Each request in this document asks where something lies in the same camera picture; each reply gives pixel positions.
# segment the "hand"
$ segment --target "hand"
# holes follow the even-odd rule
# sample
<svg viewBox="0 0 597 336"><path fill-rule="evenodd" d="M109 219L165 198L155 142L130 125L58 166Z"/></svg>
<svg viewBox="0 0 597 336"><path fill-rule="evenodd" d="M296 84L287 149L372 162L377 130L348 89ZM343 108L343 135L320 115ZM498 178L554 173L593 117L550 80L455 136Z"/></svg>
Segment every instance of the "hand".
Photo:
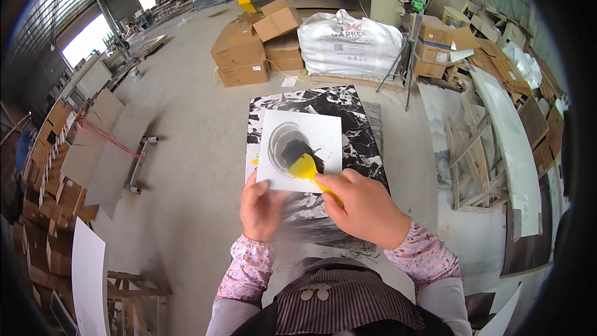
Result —
<svg viewBox="0 0 597 336"><path fill-rule="evenodd" d="M258 242L271 242L282 221L282 206L289 191L274 192L267 181L256 183L257 170L247 179L241 196L241 221L245 236Z"/></svg>
<svg viewBox="0 0 597 336"><path fill-rule="evenodd" d="M395 250L407 237L411 220L382 183L353 169L340 175L315 174L315 179L344 202L342 207L329 193L321 194L325 211L342 231L387 250Z"/></svg>

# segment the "striped apron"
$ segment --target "striped apron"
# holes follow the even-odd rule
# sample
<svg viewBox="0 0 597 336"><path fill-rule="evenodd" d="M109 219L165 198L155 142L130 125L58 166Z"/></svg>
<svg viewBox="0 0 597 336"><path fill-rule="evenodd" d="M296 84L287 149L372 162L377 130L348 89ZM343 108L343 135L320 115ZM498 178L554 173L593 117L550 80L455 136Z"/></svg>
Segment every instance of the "striped apron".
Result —
<svg viewBox="0 0 597 336"><path fill-rule="evenodd" d="M333 334L385 319L425 328L409 299L355 259L305 258L276 297L277 335Z"/></svg>

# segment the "pink floral sleeve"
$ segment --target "pink floral sleeve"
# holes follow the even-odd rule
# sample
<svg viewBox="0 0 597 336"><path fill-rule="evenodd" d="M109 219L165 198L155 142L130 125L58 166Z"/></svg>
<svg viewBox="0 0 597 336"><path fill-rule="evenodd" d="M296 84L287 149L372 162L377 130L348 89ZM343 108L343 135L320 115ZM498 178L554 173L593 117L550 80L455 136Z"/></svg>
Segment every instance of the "pink floral sleeve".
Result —
<svg viewBox="0 0 597 336"><path fill-rule="evenodd" d="M414 282L415 295L433 282L461 278L458 257L444 243L411 219L406 239L386 256Z"/></svg>
<svg viewBox="0 0 597 336"><path fill-rule="evenodd" d="M218 287L216 298L248 302L261 308L261 296L272 276L276 253L272 243L241 235L230 249L232 263Z"/></svg>

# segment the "yellow paint brush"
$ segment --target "yellow paint brush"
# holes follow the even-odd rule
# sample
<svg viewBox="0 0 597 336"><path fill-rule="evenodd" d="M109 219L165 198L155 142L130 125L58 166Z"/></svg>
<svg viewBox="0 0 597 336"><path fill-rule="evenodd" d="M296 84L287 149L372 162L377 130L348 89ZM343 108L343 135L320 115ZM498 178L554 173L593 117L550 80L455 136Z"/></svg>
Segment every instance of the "yellow paint brush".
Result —
<svg viewBox="0 0 597 336"><path fill-rule="evenodd" d="M288 167L288 174L297 178L312 180L320 190L331 194L336 202L344 205L338 195L333 193L328 187L317 183L315 180L315 174L318 173L317 166L312 155L308 152L312 153L311 148L302 141L293 140L288 143L286 149L282 152L282 158Z"/></svg>

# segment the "marble tile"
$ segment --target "marble tile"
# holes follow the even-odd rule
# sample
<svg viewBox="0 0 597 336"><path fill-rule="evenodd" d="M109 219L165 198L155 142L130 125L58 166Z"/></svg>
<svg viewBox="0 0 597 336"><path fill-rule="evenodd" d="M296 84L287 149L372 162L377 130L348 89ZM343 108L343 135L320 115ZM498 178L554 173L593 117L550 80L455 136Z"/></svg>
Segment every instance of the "marble tile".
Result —
<svg viewBox="0 0 597 336"><path fill-rule="evenodd" d="M388 189L378 146L382 145L379 107L368 106L367 113L354 86L335 86L253 98L249 107L245 179L255 169L263 128L264 110L286 110L338 116L342 120L342 167L351 168L381 182ZM376 128L371 129L368 115ZM336 248L374 250L373 244L339 230L325 213L319 194L295 193L289 197L281 231L300 242Z"/></svg>

